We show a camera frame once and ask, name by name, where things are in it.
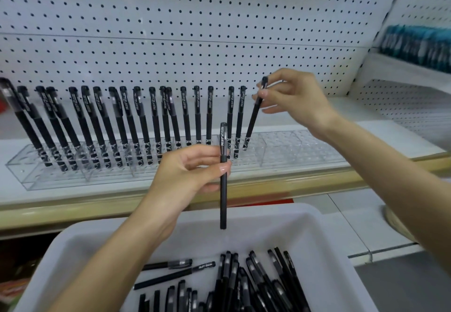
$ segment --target white shelf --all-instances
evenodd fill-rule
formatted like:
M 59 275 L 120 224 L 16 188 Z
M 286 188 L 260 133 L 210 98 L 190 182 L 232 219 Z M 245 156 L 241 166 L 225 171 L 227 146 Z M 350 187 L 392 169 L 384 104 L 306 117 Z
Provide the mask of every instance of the white shelf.
M 371 133 L 381 138 L 383 141 L 387 142 L 389 145 L 409 158 L 444 152 L 444 150 L 426 141 L 417 134 L 409 132 L 407 129 L 401 127 L 397 123 L 386 119 L 378 113 L 366 109 L 361 104 L 350 98 L 336 97 L 332 98 L 330 101 L 334 105 L 334 107 L 341 112 L 341 114 L 346 116 L 346 118 L 352 121 L 356 121 L 359 125 L 369 130 Z M 215 120 L 215 115 L 218 117 L 220 116 L 219 113 L 216 114 L 214 112 L 213 120 Z M 8 129 L 0 128 L 0 131 L 3 130 L 3 133 L 0 133 L 0 187 L 2 187 L 2 190 L 0 192 L 0 205 L 49 201 L 55 199 L 66 199 L 98 194 L 130 192 L 133 190 L 146 189 L 151 183 L 150 180 L 143 180 L 127 183 L 80 186 L 76 189 L 73 188 L 26 191 L 25 188 L 14 177 L 14 175 L 7 169 L 5 164 L 13 157 L 14 154 L 19 152 L 26 144 L 29 144 L 30 142 L 26 138 L 9 138 L 11 134 L 21 134 L 22 131 L 20 130 L 20 125 L 17 123 L 17 119 L 13 114 L 2 114 L 0 116 L 3 120 L 1 124 L 9 126 Z M 254 131 L 262 132 L 296 129 L 305 129 L 305 127 L 297 124 L 286 113 L 276 114 L 272 116 L 259 114 Z M 231 179 L 261 177 L 274 174 L 345 166 L 349 166 L 349 164 L 347 162 L 318 166 L 303 166 L 302 164 L 299 164 L 298 166 L 281 169 L 232 172 Z
M 362 87 L 373 79 L 431 87 L 451 94 L 451 74 L 431 70 L 379 53 L 368 53 L 355 80 Z

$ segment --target pile of pens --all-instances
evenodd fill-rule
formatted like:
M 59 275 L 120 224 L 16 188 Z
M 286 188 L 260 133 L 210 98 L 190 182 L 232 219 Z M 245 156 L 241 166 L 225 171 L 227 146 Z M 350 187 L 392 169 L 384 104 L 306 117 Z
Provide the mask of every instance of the pile of pens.
M 168 287 L 164 312 L 309 312 L 296 269 L 290 254 L 282 255 L 278 247 L 268 250 L 279 279 L 271 280 L 254 251 L 249 253 L 245 263 L 248 271 L 241 267 L 238 253 L 221 254 L 218 263 L 217 279 L 213 291 L 208 293 L 206 302 L 198 300 L 198 291 L 186 287 L 186 281 Z M 169 268 L 177 269 L 191 266 L 192 260 L 161 262 L 144 266 L 143 270 Z M 159 278 L 151 279 L 134 286 L 134 290 L 167 282 L 199 270 L 214 267 L 209 262 Z M 150 312 L 150 300 L 145 294 L 139 297 L 138 312 Z M 160 290 L 154 292 L 153 312 L 160 311 Z
M 268 78 L 263 77 L 262 88 L 265 88 L 268 83 Z M 39 111 L 37 110 L 35 104 L 29 101 L 29 92 L 26 86 L 18 86 L 15 88 L 12 83 L 6 78 L 0 78 L 0 88 L 7 99 L 8 103 L 14 110 L 15 115 L 19 119 L 22 127 L 25 129 L 31 143 L 37 150 L 40 158 L 45 163 L 47 167 L 56 164 L 62 172 L 68 170 L 78 170 L 78 163 L 74 158 L 75 154 L 78 155 L 78 159 L 81 158 L 81 164 L 92 165 L 95 169 L 101 168 L 112 168 L 112 167 L 123 167 L 124 165 L 130 166 L 130 159 L 136 160 L 138 166 L 152 165 L 155 160 L 158 163 L 161 161 L 163 147 L 161 145 L 161 134 L 160 134 L 160 120 L 158 116 L 158 104 L 156 97 L 155 87 L 149 88 L 150 94 L 150 104 L 152 111 L 152 122 L 154 131 L 154 142 L 156 150 L 156 159 L 154 154 L 152 154 L 152 145 L 149 138 L 149 128 L 146 120 L 146 114 L 144 111 L 144 104 L 142 101 L 142 89 L 141 87 L 133 88 L 133 105 L 136 109 L 136 115 L 139 118 L 141 125 L 141 130 L 143 138 L 138 138 L 138 133 L 132 113 L 132 107 L 130 101 L 128 100 L 127 88 L 121 86 L 119 91 L 115 87 L 109 87 L 108 91 L 110 94 L 112 108 L 114 110 L 114 116 L 116 118 L 116 125 L 119 130 L 120 143 L 116 140 L 113 127 L 110 121 L 110 116 L 108 115 L 105 103 L 102 100 L 102 90 L 100 87 L 93 87 L 94 103 L 91 101 L 91 90 L 88 86 L 83 85 L 81 87 L 81 98 L 82 104 L 80 104 L 78 98 L 78 89 L 76 87 L 69 87 L 68 91 L 71 96 L 72 104 L 77 115 L 78 123 L 80 124 L 84 145 L 80 142 L 71 120 L 69 119 L 62 102 L 59 100 L 57 90 L 54 87 L 43 87 L 37 86 L 35 88 L 42 104 L 44 106 L 44 111 L 51 123 L 55 135 L 59 141 L 59 146 L 55 144 L 49 133 L 46 124 L 44 123 Z M 212 114 L 213 114 L 213 87 L 208 87 L 208 97 L 207 97 L 207 107 L 206 107 L 206 139 L 205 143 L 207 145 L 211 144 L 211 129 L 212 129 Z M 185 145 L 189 146 L 192 144 L 191 140 L 191 130 L 189 122 L 189 112 L 187 103 L 187 89 L 186 87 L 180 87 L 181 101 L 183 108 L 183 124 L 185 131 Z M 235 144 L 233 151 L 233 158 L 237 159 L 240 151 L 241 143 L 241 128 L 243 124 L 243 111 L 245 104 L 245 94 L 246 87 L 240 87 L 240 104 L 238 108 L 238 119 L 236 125 L 235 134 Z M 166 151 L 172 150 L 172 138 L 171 129 L 169 125 L 169 116 L 172 122 L 172 131 L 175 140 L 175 147 L 182 147 L 182 140 L 180 137 L 179 124 L 177 120 L 177 114 L 175 111 L 175 102 L 172 95 L 171 87 L 160 87 L 161 95 L 161 117 L 163 121 L 163 131 L 164 131 L 164 143 Z M 201 135 L 201 109 L 200 109 L 200 88 L 199 86 L 194 87 L 194 117 L 196 126 L 196 140 L 195 143 L 202 143 Z M 243 150 L 246 150 L 248 143 L 253 131 L 253 127 L 257 118 L 258 110 L 262 99 L 257 98 L 252 116 L 250 119 L 249 127 L 246 133 L 246 137 L 243 144 Z M 227 124 L 222 124 L 223 128 L 227 130 L 227 141 L 226 146 L 228 150 L 231 150 L 231 139 L 232 139 L 232 120 L 233 120 L 233 108 L 234 108 L 234 87 L 229 87 L 229 97 L 227 106 Z M 94 143 L 91 131 L 85 117 L 85 111 L 91 120 L 92 127 L 94 129 L 95 139 L 97 143 Z M 46 144 L 46 149 L 41 144 L 39 137 L 32 124 L 28 121 L 29 117 L 34 121 L 39 133 L 42 136 Z M 128 130 L 131 135 L 131 144 L 127 137 L 127 131 L 123 116 L 126 116 Z M 106 131 L 106 135 L 109 143 L 105 142 L 102 127 L 98 118 L 100 115 L 103 121 L 103 127 Z M 61 124 L 69 137 L 72 147 L 70 146 L 66 134 L 61 127 Z M 130 157 L 124 156 L 127 150 L 132 150 L 130 152 L 132 155 Z

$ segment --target store shelf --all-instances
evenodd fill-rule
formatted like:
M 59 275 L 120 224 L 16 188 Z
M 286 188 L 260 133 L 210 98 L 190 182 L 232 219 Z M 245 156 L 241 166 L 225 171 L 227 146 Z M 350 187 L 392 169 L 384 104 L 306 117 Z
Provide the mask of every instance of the store shelf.
M 427 69 L 379 53 L 368 53 L 354 85 L 359 88 L 373 79 L 431 87 L 451 94 L 451 74 Z

